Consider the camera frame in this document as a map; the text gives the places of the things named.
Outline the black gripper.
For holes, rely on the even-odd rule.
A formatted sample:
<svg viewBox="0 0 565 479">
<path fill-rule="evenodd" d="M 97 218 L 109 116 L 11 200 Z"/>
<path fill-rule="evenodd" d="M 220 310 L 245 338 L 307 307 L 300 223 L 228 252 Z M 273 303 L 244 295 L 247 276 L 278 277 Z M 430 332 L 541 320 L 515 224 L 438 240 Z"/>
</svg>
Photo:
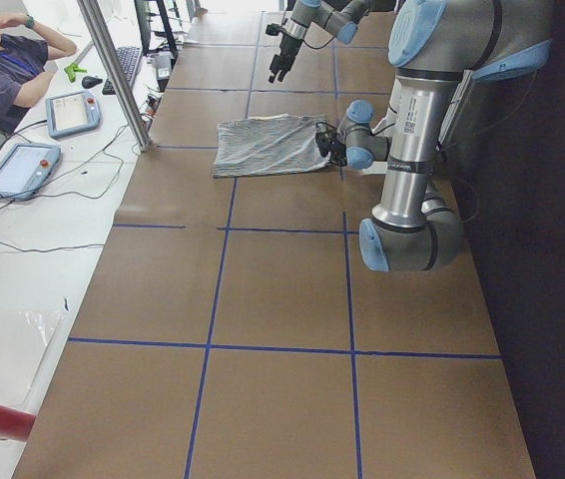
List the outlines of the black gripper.
<svg viewBox="0 0 565 479">
<path fill-rule="evenodd" d="M 302 45 L 302 38 L 291 35 L 282 25 L 271 23 L 267 24 L 266 34 L 275 37 L 281 35 L 280 51 L 274 55 L 270 63 L 269 82 L 273 84 L 277 78 L 282 82 L 287 73 L 291 70 L 294 60 Z"/>
<path fill-rule="evenodd" d="M 338 139 L 337 127 L 324 121 L 317 122 L 314 140 L 323 158 L 339 167 L 347 165 L 346 145 Z"/>
</svg>

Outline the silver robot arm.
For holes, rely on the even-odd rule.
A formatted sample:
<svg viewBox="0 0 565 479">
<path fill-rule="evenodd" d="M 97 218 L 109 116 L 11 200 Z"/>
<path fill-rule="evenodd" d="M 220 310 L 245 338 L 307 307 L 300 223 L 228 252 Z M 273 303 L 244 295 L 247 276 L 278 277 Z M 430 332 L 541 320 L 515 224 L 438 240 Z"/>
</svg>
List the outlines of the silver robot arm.
<svg viewBox="0 0 565 479">
<path fill-rule="evenodd" d="M 465 72 L 501 81 L 548 60 L 551 1 L 406 1 L 388 44 L 395 69 L 384 125 L 370 127 L 371 105 L 352 102 L 339 126 L 316 126 L 319 152 L 337 165 L 386 163 L 380 202 L 359 226 L 366 266 L 376 271 L 431 270 L 452 262 L 463 227 L 433 185 L 442 123 Z"/>
<path fill-rule="evenodd" d="M 349 44 L 358 30 L 360 20 L 374 5 L 374 1 L 355 0 L 350 1 L 341 10 L 336 10 L 326 1 L 296 1 L 288 18 L 284 18 L 280 24 L 271 23 L 266 27 L 267 35 L 282 36 L 280 51 L 270 63 L 269 82 L 281 82 L 291 70 L 312 24 L 320 27 L 332 39 Z"/>
</svg>

